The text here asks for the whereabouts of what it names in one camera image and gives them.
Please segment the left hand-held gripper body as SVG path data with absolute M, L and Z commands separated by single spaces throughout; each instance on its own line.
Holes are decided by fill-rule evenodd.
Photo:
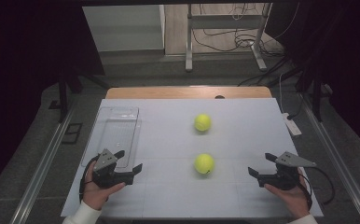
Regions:
M 131 172 L 118 173 L 115 171 L 118 160 L 106 148 L 98 156 L 93 168 L 92 181 L 101 189 L 109 189 L 119 183 L 133 184 L 134 176 L 131 175 Z

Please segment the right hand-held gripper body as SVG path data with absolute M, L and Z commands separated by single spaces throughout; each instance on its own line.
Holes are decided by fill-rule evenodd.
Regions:
M 258 176 L 257 182 L 260 187 L 270 184 L 281 190 L 293 189 L 299 183 L 299 167 L 312 168 L 317 166 L 315 162 L 308 161 L 288 151 L 277 157 L 275 165 L 277 169 L 275 174 Z

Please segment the grey metal desk frame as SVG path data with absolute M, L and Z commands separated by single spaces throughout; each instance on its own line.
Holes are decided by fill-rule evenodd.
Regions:
M 239 19 L 235 19 L 230 15 L 193 15 L 191 4 L 188 4 L 186 71 L 191 72 L 193 69 L 191 34 L 194 29 L 257 29 L 255 40 L 250 42 L 250 50 L 253 52 L 259 70 L 266 71 L 267 66 L 261 56 L 260 42 L 270 13 L 270 7 L 271 3 L 265 3 L 260 15 L 243 15 Z

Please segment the aluminium floor rail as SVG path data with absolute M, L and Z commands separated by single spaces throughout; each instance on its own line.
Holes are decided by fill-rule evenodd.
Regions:
M 62 142 L 65 131 L 71 121 L 72 116 L 74 115 L 75 106 L 76 101 L 73 101 L 69 105 L 68 112 L 64 116 L 62 122 L 57 125 L 55 133 L 53 134 L 48 146 L 46 147 L 46 151 L 44 152 L 40 162 L 38 163 L 35 172 L 32 175 L 32 178 L 26 188 L 26 191 L 23 193 L 16 210 L 11 220 L 9 221 L 9 224 L 26 223 L 35 204 L 38 193 L 41 190 L 43 183 L 47 177 L 48 170 Z
M 344 188 L 347 190 L 359 216 L 360 216 L 360 186 L 357 184 L 356 180 L 350 173 L 349 168 L 345 164 L 343 158 L 340 156 L 334 141 L 327 132 L 325 125 L 322 121 L 319 121 L 318 118 L 312 112 L 312 103 L 310 100 L 299 95 L 302 101 L 303 109 L 308 115 L 310 122 L 312 123 L 313 129 L 317 133 L 320 141 L 322 142 L 324 149 L 328 155 L 328 158 L 333 163 L 333 166 L 336 169 L 337 174 L 339 175 Z

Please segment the yellow tennis ball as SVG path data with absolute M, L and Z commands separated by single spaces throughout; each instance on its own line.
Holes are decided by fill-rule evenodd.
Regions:
M 200 174 L 210 174 L 215 168 L 215 160 L 210 154 L 200 154 L 194 160 L 194 168 Z
M 207 114 L 199 114 L 196 118 L 194 118 L 194 127 L 197 131 L 208 131 L 211 128 L 211 125 L 211 118 Z

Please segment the black floor frame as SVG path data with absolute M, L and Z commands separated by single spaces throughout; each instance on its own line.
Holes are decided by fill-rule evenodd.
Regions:
M 62 143 L 65 145 L 74 145 L 80 136 L 82 123 L 70 123 L 62 137 Z

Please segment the person's right hand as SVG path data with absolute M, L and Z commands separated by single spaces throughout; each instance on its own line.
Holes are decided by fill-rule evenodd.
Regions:
M 290 190 L 281 190 L 270 184 L 265 184 L 264 188 L 284 202 L 294 219 L 303 218 L 310 213 L 308 199 L 300 187 L 295 187 Z

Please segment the black curtain stand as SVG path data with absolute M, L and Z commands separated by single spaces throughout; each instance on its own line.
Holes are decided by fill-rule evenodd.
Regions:
M 295 84 L 296 92 L 305 93 L 308 91 L 308 89 L 312 89 L 312 113 L 318 121 L 321 121 L 322 118 L 320 113 L 320 103 L 321 97 L 323 96 L 321 91 L 323 80 L 321 73 L 316 69 L 308 68 L 306 66 L 298 66 L 287 72 L 284 72 L 274 80 L 269 81 L 265 84 L 265 86 L 270 88 L 279 85 L 282 81 L 289 79 L 296 74 L 300 74 L 300 77 Z
M 87 80 L 97 84 L 105 90 L 112 88 L 112 85 L 100 80 L 96 76 L 88 75 L 81 73 L 80 75 L 66 75 L 65 73 L 60 73 L 58 76 L 58 85 L 59 85 L 59 100 L 52 101 L 49 105 L 49 109 L 59 109 L 60 118 L 59 122 L 62 123 L 66 118 L 69 109 L 68 109 L 68 99 L 67 99 L 67 88 L 70 88 L 72 92 L 80 93 L 82 92 L 82 85 L 79 80 L 79 76 L 86 78 Z

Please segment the white cabinet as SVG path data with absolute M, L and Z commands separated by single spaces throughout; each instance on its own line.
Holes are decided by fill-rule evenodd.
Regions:
M 163 5 L 83 7 L 97 50 L 164 49 Z

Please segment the dark curtain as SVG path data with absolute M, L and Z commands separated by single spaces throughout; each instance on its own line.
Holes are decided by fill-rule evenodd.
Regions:
M 104 73 L 81 5 L 0 0 L 0 174 L 35 119 L 42 92 L 61 76 L 80 91 L 79 72 Z
M 360 0 L 274 3 L 266 33 L 284 46 L 296 64 L 321 49 L 297 89 L 307 89 L 318 74 L 333 91 L 330 103 L 360 137 Z M 327 41 L 320 47 L 323 39 Z

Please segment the clear plastic tray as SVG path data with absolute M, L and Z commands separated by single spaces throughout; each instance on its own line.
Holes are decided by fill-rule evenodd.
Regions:
M 135 151 L 141 121 L 139 108 L 128 106 L 101 107 L 94 122 L 81 165 L 108 149 L 112 154 L 123 150 L 124 156 L 118 160 L 116 172 L 129 172 L 134 166 Z

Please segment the white power strip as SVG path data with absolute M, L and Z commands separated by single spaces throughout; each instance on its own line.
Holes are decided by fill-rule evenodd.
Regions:
M 289 118 L 288 113 L 283 113 L 282 116 L 283 116 L 283 119 L 284 119 L 284 123 L 285 123 L 288 131 L 290 132 L 290 134 L 292 136 L 300 136 L 300 135 L 302 135 L 301 130 L 299 129 L 297 124 L 293 120 L 291 120 Z

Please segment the person's left hand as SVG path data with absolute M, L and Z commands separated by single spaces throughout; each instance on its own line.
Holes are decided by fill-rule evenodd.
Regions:
M 101 189 L 92 181 L 94 166 L 95 161 L 91 163 L 87 173 L 85 174 L 85 188 L 83 190 L 82 201 L 90 208 L 100 211 L 103 208 L 105 202 L 108 200 L 109 196 L 123 189 L 126 184 L 119 183 L 109 189 Z

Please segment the wooden table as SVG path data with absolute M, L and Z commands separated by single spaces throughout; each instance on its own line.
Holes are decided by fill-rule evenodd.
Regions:
M 266 87 L 129 87 L 111 88 L 106 99 L 238 99 L 271 98 Z

